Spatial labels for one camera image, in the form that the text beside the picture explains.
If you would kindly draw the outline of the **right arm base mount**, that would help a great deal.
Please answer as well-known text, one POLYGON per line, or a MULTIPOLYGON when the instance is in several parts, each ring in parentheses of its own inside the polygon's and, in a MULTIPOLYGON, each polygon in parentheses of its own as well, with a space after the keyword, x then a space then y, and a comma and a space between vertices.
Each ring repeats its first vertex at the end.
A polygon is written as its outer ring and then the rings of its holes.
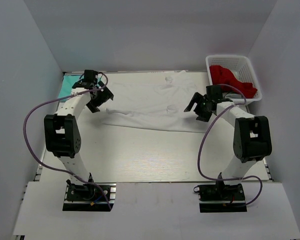
POLYGON ((193 188, 199 196, 200 213, 244 213, 247 212, 242 184, 201 184, 193 188))

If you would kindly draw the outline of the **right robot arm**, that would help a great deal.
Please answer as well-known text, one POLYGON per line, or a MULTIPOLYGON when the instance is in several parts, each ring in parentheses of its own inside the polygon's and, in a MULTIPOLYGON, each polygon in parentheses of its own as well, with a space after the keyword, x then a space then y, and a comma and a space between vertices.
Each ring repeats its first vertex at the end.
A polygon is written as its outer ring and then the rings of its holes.
POLYGON ((247 104, 247 99, 234 102, 225 98, 222 84, 209 85, 204 95, 195 92, 185 112, 193 110, 197 120, 210 123, 205 131, 197 154, 197 167, 201 167, 201 154, 208 134, 218 119, 224 119, 234 128, 233 158, 227 168, 223 170, 216 182, 222 182, 215 188, 216 195, 226 200, 234 193, 232 185, 247 180, 247 172, 257 162, 262 161, 272 153, 272 140, 269 120, 266 116, 255 116, 240 108, 247 104))

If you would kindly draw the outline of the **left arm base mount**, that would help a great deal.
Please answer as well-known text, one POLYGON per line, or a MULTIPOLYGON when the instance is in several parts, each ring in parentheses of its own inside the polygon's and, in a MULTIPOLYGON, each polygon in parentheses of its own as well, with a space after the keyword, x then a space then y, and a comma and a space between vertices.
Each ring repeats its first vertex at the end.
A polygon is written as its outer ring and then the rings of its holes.
POLYGON ((110 212, 105 196, 111 208, 114 206, 117 187, 115 183, 100 184, 102 190, 88 184, 75 185, 69 179, 66 183, 62 207, 64 212, 110 212))

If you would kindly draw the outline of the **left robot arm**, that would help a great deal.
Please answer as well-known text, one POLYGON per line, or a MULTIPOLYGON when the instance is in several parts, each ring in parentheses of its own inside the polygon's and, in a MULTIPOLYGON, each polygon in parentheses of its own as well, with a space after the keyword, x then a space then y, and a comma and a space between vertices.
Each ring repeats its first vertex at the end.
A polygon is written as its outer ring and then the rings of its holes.
POLYGON ((95 196, 96 187, 90 184, 93 177, 80 155, 82 138, 78 118, 84 108, 97 113, 102 104, 114 99, 108 82, 103 72, 85 70, 72 86, 70 95, 63 99, 63 106, 54 114, 46 115, 43 121, 46 149, 62 162, 70 182, 80 185, 78 193, 86 200, 95 196))

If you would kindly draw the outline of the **white t-shirt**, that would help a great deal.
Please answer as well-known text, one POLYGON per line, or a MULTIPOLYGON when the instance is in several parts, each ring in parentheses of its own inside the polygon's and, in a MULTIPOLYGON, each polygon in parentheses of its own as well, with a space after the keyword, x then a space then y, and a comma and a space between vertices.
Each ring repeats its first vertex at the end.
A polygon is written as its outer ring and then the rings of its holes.
POLYGON ((204 133, 209 126, 185 111, 198 87, 184 70, 162 83, 111 82, 108 88, 114 99, 102 109, 105 125, 189 133, 204 133))

